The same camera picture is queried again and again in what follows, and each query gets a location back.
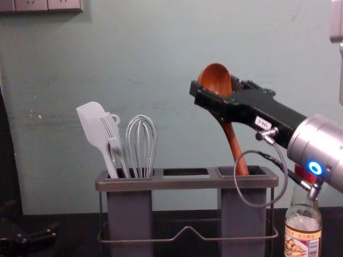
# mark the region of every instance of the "sticker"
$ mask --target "sticker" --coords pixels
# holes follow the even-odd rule
[[[264,130],[270,130],[272,127],[272,124],[270,122],[266,121],[265,119],[262,119],[259,116],[256,116],[255,125],[259,126]]]
[[[320,257],[322,231],[300,231],[285,228],[285,257]]]

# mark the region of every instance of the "wire whisk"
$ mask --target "wire whisk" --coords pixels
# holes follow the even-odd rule
[[[143,145],[141,144],[142,135],[144,136]],[[148,178],[153,175],[157,137],[156,126],[149,117],[137,115],[130,120],[126,129],[126,142],[136,178]]]

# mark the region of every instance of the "spatula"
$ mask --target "spatula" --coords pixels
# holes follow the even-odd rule
[[[118,178],[115,167],[108,153],[108,136],[101,120],[105,115],[103,107],[96,102],[89,102],[76,108],[88,142],[102,153],[111,178]]]

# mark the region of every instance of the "cable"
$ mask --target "cable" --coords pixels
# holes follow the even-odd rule
[[[267,203],[261,203],[261,204],[259,204],[259,203],[251,203],[251,202],[247,201],[247,200],[244,198],[244,196],[243,196],[243,194],[242,194],[240,188],[238,187],[238,183],[237,183],[237,174],[236,174],[236,171],[237,171],[237,165],[238,165],[240,159],[241,159],[245,154],[255,153],[255,154],[260,154],[260,155],[261,155],[262,152],[256,151],[256,150],[248,150],[248,151],[245,151],[244,153],[242,153],[242,154],[238,157],[238,159],[237,159],[236,162],[235,162],[235,167],[234,167],[234,182],[235,182],[235,186],[236,186],[237,192],[238,192],[238,194],[240,195],[240,197],[241,197],[241,199],[242,199],[242,201],[243,201],[244,203],[246,203],[247,205],[249,205],[249,206],[251,206],[251,207],[254,207],[254,208],[264,208],[264,207],[267,207],[267,206],[270,206],[270,205],[276,203],[276,202],[277,202],[278,200],[280,200],[280,198],[284,195],[284,193],[285,193],[285,191],[286,191],[286,188],[287,188],[287,184],[288,184],[288,169],[287,169],[287,164],[286,164],[285,158],[284,158],[284,156],[282,155],[282,152],[281,152],[280,148],[279,148],[276,144],[272,144],[272,146],[273,146],[274,149],[277,151],[277,153],[278,153],[278,155],[279,155],[279,157],[280,157],[280,159],[281,159],[281,163],[282,163],[282,167],[283,167],[283,172],[284,172],[284,174],[285,174],[284,186],[283,186],[283,188],[282,188],[280,194],[279,194],[273,201],[270,201],[270,202],[267,202]]]
[[[277,167],[279,167],[279,169],[283,172],[284,171],[284,167],[282,166],[282,163],[274,158],[273,156],[260,152],[258,151],[258,154],[260,156],[262,156],[264,159],[267,159],[268,161],[273,162]],[[296,173],[294,173],[293,171],[291,171],[290,169],[288,169],[288,176],[294,181],[296,182],[299,186],[301,186],[303,189],[309,191],[311,189],[310,184],[307,183],[306,180],[302,179],[302,177],[298,176]]]

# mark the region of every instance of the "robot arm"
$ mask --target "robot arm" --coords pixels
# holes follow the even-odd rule
[[[287,156],[310,170],[319,179],[313,188],[318,194],[322,181],[343,193],[343,126],[317,115],[306,116],[277,102],[275,92],[252,81],[232,78],[234,92],[227,98],[207,91],[192,81],[190,94],[195,104],[217,118],[239,122],[257,131],[257,139],[269,135],[287,149]]]

